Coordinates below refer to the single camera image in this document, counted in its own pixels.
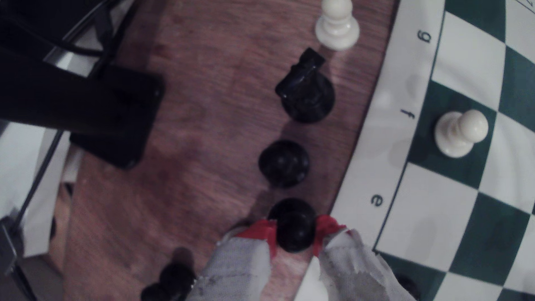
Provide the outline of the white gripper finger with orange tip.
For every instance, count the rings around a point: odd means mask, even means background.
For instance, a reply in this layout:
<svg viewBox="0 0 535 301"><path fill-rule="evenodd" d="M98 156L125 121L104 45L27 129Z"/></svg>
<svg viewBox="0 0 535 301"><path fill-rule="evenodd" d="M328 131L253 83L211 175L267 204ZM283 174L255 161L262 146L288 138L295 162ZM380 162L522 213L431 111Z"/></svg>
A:
<svg viewBox="0 0 535 301"><path fill-rule="evenodd" d="M312 250L329 300L415 300L356 229L329 215L315 223Z"/></svg>
<svg viewBox="0 0 535 301"><path fill-rule="evenodd" d="M260 300L277 254L277 222L261 219L228 231L187 300Z"/></svg>

